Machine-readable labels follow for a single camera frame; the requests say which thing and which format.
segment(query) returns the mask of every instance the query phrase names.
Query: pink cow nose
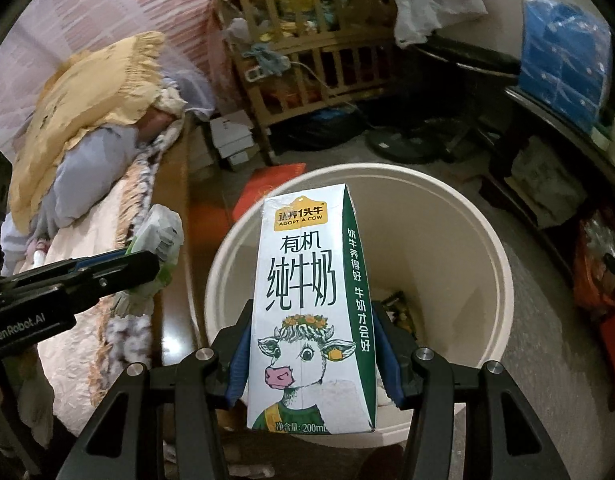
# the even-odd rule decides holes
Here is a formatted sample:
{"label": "pink cow nose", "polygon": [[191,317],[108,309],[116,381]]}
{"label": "pink cow nose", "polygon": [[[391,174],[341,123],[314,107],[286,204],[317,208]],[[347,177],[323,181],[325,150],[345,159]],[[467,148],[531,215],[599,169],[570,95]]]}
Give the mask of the pink cow nose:
{"label": "pink cow nose", "polygon": [[283,368],[265,368],[265,383],[271,388],[282,390],[294,382],[289,366]]}

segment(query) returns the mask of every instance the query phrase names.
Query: yellow cloth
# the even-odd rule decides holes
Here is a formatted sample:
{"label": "yellow cloth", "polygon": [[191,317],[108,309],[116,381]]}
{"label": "yellow cloth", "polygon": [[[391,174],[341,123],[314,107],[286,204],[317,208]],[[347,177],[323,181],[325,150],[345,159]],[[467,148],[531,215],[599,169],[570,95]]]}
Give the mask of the yellow cloth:
{"label": "yellow cloth", "polygon": [[12,169],[9,206],[20,232],[28,232],[67,150],[102,124],[134,124],[145,114],[161,88],[164,39],[144,32],[118,41],[78,60],[47,91]]}

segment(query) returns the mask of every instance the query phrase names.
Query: flower crown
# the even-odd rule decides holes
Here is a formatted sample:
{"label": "flower crown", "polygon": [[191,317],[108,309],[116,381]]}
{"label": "flower crown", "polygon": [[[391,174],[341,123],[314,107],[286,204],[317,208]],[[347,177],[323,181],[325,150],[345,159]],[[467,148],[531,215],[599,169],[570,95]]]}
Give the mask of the flower crown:
{"label": "flower crown", "polygon": [[323,329],[327,326],[327,317],[310,316],[310,314],[295,314],[294,316],[287,316],[283,322],[281,322],[281,328],[296,325],[310,325],[314,328]]}

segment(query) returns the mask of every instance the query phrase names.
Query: cow eye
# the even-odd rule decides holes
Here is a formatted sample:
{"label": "cow eye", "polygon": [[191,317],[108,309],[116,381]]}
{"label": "cow eye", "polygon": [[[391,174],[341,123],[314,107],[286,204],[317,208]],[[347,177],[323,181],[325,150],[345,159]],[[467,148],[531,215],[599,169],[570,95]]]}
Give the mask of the cow eye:
{"label": "cow eye", "polygon": [[303,348],[303,351],[301,352],[301,359],[303,359],[303,361],[310,361],[313,356],[314,351],[312,348]]}

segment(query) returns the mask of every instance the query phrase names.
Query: cow illustration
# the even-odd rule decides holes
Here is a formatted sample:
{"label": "cow illustration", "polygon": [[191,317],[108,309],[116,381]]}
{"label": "cow illustration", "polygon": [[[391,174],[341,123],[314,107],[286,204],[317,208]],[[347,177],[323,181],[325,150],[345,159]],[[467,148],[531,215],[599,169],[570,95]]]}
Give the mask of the cow illustration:
{"label": "cow illustration", "polygon": [[356,343],[332,339],[334,326],[327,317],[297,314],[286,317],[273,337],[258,340],[270,356],[265,383],[283,390],[283,399],[264,410],[253,429],[291,433],[329,433],[319,407],[321,386],[328,361],[342,361],[354,354]]}

